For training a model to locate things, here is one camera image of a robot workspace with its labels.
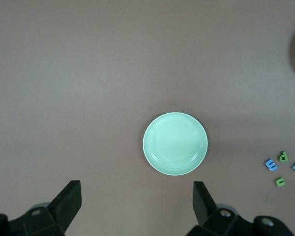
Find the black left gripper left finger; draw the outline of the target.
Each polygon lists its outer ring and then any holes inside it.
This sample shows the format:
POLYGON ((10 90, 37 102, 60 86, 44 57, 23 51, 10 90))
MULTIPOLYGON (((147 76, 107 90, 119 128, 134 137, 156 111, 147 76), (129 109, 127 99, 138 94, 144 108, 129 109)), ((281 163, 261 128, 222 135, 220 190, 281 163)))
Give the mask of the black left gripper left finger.
POLYGON ((36 206, 8 223, 10 236, 63 236, 82 205, 79 180, 70 181, 46 206, 36 206))

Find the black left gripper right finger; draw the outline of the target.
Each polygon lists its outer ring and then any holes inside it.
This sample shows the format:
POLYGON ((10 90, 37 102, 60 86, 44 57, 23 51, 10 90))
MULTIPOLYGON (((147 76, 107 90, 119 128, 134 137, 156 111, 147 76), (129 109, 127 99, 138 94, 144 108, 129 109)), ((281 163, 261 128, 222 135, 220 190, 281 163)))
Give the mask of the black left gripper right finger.
POLYGON ((189 236, 252 236, 252 223, 244 220, 233 210, 217 206, 205 184, 195 181, 193 185, 193 210, 198 225, 189 236))

